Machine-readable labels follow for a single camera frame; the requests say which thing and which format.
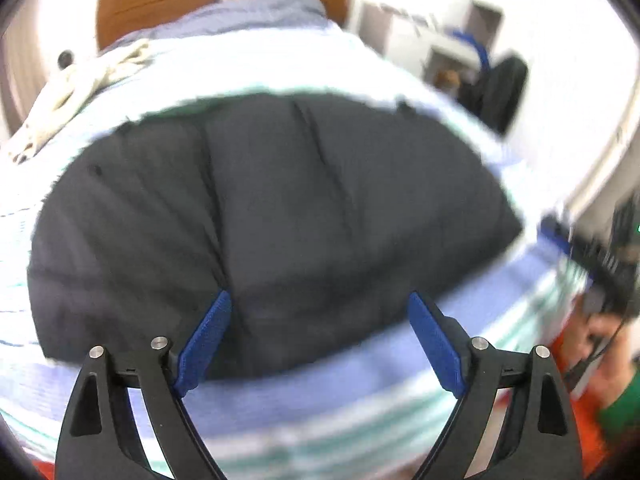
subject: black pillow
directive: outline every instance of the black pillow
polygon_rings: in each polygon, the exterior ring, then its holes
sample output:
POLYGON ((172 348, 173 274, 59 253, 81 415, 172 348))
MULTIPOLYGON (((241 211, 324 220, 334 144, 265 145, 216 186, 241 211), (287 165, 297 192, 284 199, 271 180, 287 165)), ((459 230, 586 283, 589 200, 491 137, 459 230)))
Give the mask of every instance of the black pillow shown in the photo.
POLYGON ((147 348, 232 320, 208 377, 262 376, 405 318, 520 233, 499 184, 437 121, 331 95, 259 94, 126 124, 42 209, 28 283, 46 356, 147 348))

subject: metal pin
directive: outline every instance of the metal pin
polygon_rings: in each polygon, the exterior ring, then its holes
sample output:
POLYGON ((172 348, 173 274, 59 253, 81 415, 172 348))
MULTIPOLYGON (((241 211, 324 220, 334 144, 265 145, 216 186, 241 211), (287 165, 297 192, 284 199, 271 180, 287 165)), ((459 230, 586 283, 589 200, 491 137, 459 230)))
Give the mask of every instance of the metal pin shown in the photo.
POLYGON ((551 355, 551 352, 549 351, 549 348, 547 348, 546 346, 539 345, 539 346, 536 346, 536 354, 538 354, 543 359, 546 359, 551 355))
POLYGON ((489 342, 484 337, 473 338, 471 344, 478 350, 486 350, 489 348, 489 342))
POLYGON ((165 346, 169 344, 169 340, 165 338, 163 335, 159 335, 151 340, 151 348, 154 350, 162 350, 165 346))
POLYGON ((102 348, 100 345, 94 346, 93 348, 91 348, 91 350, 89 350, 89 357, 91 359, 97 359, 102 354, 104 354, 104 348, 102 348))

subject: blue gripper pad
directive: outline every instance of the blue gripper pad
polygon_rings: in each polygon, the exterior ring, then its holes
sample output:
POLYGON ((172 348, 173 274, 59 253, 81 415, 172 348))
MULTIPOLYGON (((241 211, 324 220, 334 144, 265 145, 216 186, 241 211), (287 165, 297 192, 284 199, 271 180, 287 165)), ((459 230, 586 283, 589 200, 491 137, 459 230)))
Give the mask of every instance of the blue gripper pad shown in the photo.
POLYGON ((460 356, 415 292, 409 296, 407 314, 409 323, 436 373, 440 386, 460 399, 466 392, 460 356))
POLYGON ((223 290, 180 352, 178 377, 174 383, 174 390, 180 397, 198 386, 230 320, 231 296, 223 290))
POLYGON ((545 216, 538 226, 538 236, 542 236, 555 244, 567 256, 571 255, 571 244, 568 240, 556 233, 556 228, 561 227, 560 224, 552 217, 545 216))

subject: striped bedsheet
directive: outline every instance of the striped bedsheet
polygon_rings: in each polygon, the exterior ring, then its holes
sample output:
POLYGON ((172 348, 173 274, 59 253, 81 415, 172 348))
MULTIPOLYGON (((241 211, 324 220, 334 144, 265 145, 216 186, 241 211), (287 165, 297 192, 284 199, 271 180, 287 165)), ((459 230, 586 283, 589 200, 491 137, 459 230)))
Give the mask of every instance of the striped bedsheet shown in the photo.
MULTIPOLYGON (((435 115, 496 174, 526 226, 499 261, 441 298, 441 308, 499 348, 528 351, 559 329, 584 275, 536 240, 544 203, 526 166, 448 98, 337 27, 157 40, 152 49, 149 67, 97 95, 32 161, 0 170, 12 183, 0 190, 0 412, 35 456, 54 459, 78 373, 43 357, 31 319, 26 267, 40 207, 95 139, 199 98, 336 92, 375 107, 406 101, 435 115)), ((131 397, 150 462, 167 474, 142 398, 131 397)), ((233 479, 370 478, 426 452, 454 403, 407 324, 289 374, 202 384, 184 401, 233 479)))

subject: crumpled fabric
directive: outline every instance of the crumpled fabric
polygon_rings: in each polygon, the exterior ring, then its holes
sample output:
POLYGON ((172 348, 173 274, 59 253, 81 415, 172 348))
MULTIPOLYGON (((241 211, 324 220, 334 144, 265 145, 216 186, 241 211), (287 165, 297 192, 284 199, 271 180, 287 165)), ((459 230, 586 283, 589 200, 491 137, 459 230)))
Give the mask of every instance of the crumpled fabric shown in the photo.
POLYGON ((36 98, 24 124, 2 146, 0 160, 21 164, 33 158, 98 90, 134 75, 149 55, 149 41, 140 39, 55 75, 36 98))

